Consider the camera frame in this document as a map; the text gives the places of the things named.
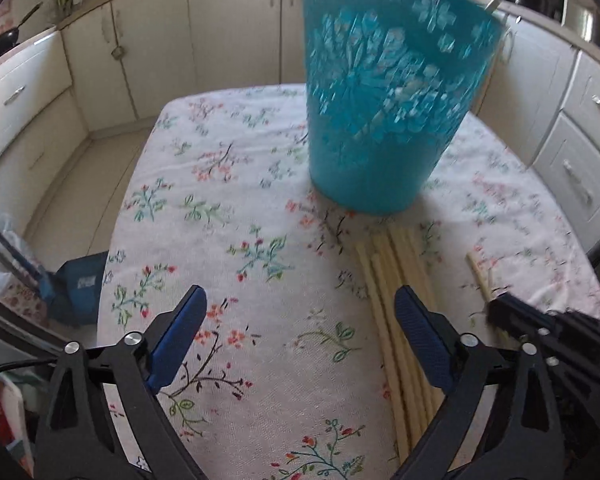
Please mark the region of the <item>teal perforated plastic basket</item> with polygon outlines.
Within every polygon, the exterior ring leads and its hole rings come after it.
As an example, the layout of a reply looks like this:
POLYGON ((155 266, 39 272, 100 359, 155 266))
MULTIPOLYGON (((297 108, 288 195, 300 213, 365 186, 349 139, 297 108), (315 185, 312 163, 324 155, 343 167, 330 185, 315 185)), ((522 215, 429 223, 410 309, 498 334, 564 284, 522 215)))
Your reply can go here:
POLYGON ((471 0, 302 0, 309 172, 330 200, 414 199, 486 79, 503 23, 471 0))

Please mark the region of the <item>blue dustpan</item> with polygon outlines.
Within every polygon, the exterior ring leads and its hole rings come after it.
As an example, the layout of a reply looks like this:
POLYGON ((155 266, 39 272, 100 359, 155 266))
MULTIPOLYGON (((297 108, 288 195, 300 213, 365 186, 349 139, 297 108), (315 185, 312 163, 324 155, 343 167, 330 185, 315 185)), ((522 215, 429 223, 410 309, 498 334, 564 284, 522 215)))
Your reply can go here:
POLYGON ((68 325, 95 325, 108 252, 65 262, 57 272, 40 271, 38 290, 48 317, 68 325))

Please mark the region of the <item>floral tablecloth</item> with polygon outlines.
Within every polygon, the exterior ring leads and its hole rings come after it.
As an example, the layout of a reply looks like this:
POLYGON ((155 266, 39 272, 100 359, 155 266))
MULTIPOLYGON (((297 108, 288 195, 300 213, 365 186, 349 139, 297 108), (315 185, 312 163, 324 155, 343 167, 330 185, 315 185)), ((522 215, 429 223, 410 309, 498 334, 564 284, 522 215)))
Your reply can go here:
POLYGON ((488 339, 466 255, 495 289, 600 318, 600 283, 538 176, 467 115, 407 211, 369 217, 315 191, 300 84, 174 100, 132 175, 102 283, 113 344, 207 293, 160 401, 211 479, 387 479, 390 390, 356 250, 389 226, 419 244, 438 308, 488 339))

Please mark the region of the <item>white electric kettle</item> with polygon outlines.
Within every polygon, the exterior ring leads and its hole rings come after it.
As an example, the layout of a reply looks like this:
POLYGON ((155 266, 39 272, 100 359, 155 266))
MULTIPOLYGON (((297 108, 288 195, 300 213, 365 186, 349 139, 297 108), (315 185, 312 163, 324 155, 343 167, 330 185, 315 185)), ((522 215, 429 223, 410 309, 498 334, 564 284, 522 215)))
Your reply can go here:
POLYGON ((596 4, 593 0, 564 0, 562 26, 587 42, 593 42, 596 29, 596 4))

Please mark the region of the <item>black frying pan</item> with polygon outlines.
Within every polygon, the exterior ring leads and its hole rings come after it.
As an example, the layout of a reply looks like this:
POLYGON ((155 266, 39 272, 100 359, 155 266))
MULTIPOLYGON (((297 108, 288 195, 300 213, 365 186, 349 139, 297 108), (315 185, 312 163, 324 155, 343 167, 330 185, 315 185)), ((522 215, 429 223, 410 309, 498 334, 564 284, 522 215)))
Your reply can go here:
POLYGON ((20 23, 6 30, 6 32, 2 32, 0 34, 0 57, 4 55, 6 52, 12 50, 17 44, 19 39, 20 27, 29 21, 29 18, 38 12, 38 9, 43 5, 42 1, 37 3, 20 21, 20 23))

